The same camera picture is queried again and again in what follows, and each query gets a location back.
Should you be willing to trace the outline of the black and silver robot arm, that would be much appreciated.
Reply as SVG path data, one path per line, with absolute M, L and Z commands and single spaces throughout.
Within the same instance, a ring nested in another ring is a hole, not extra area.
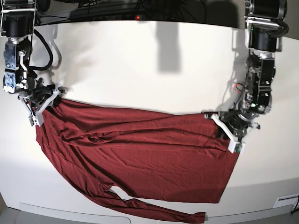
M 35 30 L 36 13 L 46 12 L 49 0 L 2 0 L 0 2 L 0 35 L 7 38 L 4 47 L 5 70 L 3 90 L 18 94 L 31 109 L 37 111 L 54 94 L 56 86 L 44 85 L 37 71 L 45 71 L 53 63 L 53 53 L 44 37 Z M 49 54 L 43 67 L 30 65 L 32 37 L 37 36 Z

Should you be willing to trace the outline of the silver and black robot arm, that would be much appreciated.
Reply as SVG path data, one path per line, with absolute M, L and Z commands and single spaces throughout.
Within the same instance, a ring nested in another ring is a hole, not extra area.
M 254 127 L 255 118 L 271 110 L 275 53 L 282 50 L 282 37 L 289 31 L 284 21 L 286 13 L 285 0 L 245 2 L 245 46 L 249 53 L 245 63 L 246 79 L 233 109 L 220 114 L 220 120 L 237 141 Z

